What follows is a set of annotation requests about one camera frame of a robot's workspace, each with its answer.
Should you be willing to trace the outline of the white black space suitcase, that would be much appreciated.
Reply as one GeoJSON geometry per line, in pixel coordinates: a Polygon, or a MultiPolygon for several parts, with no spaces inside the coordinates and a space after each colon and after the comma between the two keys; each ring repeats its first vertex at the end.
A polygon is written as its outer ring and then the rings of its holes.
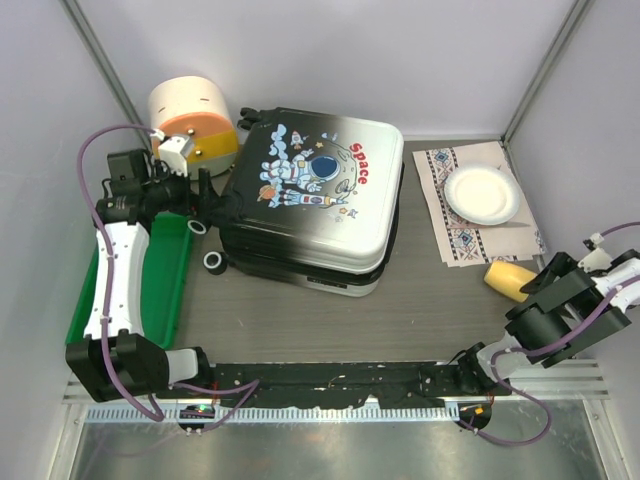
{"type": "Polygon", "coordinates": [[[247,274],[349,297],[370,294],[399,223],[404,138],[373,120],[277,107],[240,112],[248,135],[202,224],[220,275],[247,274]]]}

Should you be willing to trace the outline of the yellow cup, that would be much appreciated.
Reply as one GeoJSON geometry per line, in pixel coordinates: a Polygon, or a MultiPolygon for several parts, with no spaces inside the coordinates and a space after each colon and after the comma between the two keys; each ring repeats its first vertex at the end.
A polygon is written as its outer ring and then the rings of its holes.
{"type": "Polygon", "coordinates": [[[536,277],[536,273],[522,266],[504,261],[495,261],[487,269],[484,282],[515,302],[524,302],[528,294],[522,293],[521,288],[536,277]]]}

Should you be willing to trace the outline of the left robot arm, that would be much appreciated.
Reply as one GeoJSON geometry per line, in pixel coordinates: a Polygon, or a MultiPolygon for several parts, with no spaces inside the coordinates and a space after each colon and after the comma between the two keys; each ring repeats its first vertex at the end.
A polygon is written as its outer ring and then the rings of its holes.
{"type": "Polygon", "coordinates": [[[177,385],[190,398],[205,397],[213,375],[203,349],[167,350],[143,326],[143,270],[156,217],[187,217],[197,233],[210,227],[207,213],[218,199],[208,170],[198,186],[150,151],[107,157],[103,196],[93,203],[98,267],[93,304],[82,337],[67,345],[65,360],[97,402],[166,393],[177,385]]]}

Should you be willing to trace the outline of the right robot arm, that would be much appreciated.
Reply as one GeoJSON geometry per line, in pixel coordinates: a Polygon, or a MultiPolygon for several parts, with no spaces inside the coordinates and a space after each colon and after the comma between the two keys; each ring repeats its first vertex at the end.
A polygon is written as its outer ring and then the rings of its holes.
{"type": "Polygon", "coordinates": [[[560,252],[521,291],[527,298],[506,313],[503,338],[465,350],[452,369],[460,393],[488,393],[526,364],[549,368],[628,327],[627,311],[639,305],[639,252],[596,268],[560,252]]]}

